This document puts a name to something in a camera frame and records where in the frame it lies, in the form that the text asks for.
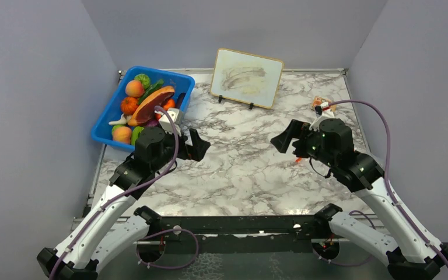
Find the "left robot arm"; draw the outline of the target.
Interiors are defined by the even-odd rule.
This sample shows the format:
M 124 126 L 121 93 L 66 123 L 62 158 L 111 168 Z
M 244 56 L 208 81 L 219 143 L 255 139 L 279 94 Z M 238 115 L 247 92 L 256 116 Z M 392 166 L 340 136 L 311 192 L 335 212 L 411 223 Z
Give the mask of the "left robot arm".
M 54 248 L 42 249 L 37 261 L 49 279 L 96 279 L 103 267 L 131 243 L 158 239 L 166 230 L 154 210 L 138 208 L 121 229 L 110 232 L 118 218 L 162 176 L 176 159 L 201 161 L 210 142 L 190 129 L 187 137 L 160 127 L 145 128 L 135 150 L 115 170 L 109 185 L 80 225 Z

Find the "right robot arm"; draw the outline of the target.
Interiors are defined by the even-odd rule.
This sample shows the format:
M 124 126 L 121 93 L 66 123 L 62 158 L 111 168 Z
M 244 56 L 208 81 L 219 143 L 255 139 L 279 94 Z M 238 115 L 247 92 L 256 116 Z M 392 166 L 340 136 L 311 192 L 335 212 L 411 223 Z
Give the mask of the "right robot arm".
M 334 204 L 315 214 L 314 232 L 320 237 L 340 235 L 383 263 L 393 279 L 433 279 L 448 263 L 448 243 L 430 234 L 418 221 L 404 218 L 407 207 L 393 202 L 397 194 L 384 183 L 384 171 L 371 156 L 355 150 L 351 128 L 338 118 L 320 122 L 317 131 L 307 122 L 292 120 L 271 139 L 280 153 L 290 145 L 299 158 L 317 160 L 330 174 L 359 197 L 388 230 L 383 234 L 358 222 Z

